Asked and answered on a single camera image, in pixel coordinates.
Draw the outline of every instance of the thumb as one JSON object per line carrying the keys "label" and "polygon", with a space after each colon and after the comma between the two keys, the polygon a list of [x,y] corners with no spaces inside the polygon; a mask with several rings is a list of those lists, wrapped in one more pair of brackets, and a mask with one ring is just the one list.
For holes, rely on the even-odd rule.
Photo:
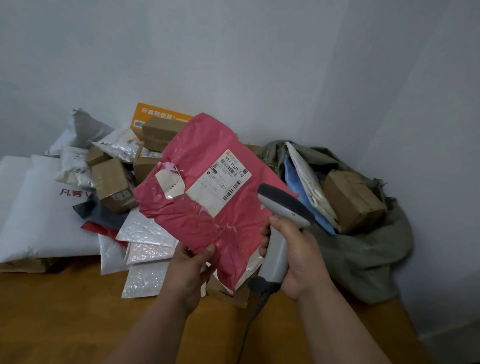
{"label": "thumb", "polygon": [[297,228],[289,219],[278,218],[274,215],[270,216],[269,219],[271,226],[283,235],[289,245],[297,244],[305,239],[299,228]]}
{"label": "thumb", "polygon": [[192,258],[196,265],[199,268],[202,268],[206,262],[208,262],[215,253],[215,244],[210,244],[208,247],[203,249],[200,253]]}

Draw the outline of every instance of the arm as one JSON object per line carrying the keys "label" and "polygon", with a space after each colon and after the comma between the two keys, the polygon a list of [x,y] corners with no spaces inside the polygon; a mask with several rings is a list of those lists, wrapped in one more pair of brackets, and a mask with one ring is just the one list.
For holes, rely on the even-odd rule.
{"label": "arm", "polygon": [[214,268],[200,271],[214,251],[211,245],[191,257],[178,243],[158,297],[104,364],[175,363],[187,317],[198,306],[200,287]]}
{"label": "arm", "polygon": [[[315,238],[300,232],[288,219],[270,217],[270,223],[288,243],[289,269],[281,289],[298,304],[315,362],[390,363],[336,289]],[[262,234],[267,236],[268,229]],[[267,247],[268,238],[263,238],[261,255],[265,255]]]}

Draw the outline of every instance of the pile of packages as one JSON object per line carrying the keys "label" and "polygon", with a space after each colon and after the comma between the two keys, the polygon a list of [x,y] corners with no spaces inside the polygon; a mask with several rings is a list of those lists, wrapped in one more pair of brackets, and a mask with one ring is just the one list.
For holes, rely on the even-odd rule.
{"label": "pile of packages", "polygon": [[100,274],[128,270],[123,298],[153,296],[179,240],[194,253],[214,243],[217,270],[202,296],[246,307],[270,215],[257,198],[261,183],[298,197],[330,237],[368,233],[389,212],[357,173],[332,170],[321,186],[296,148],[281,145],[278,173],[265,148],[242,144],[206,114],[139,103],[130,128],[115,130],[74,110],[44,156],[0,162],[0,271],[100,255]]}

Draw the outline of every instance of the red mailer bag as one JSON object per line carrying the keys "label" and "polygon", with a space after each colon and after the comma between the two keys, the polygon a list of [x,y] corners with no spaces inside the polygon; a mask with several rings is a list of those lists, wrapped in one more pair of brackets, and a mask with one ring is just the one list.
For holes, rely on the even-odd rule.
{"label": "red mailer bag", "polygon": [[140,212],[194,253],[214,243],[210,263],[220,282],[234,290],[271,214],[258,199],[261,183],[293,195],[227,126],[199,114],[168,144],[134,194]]}

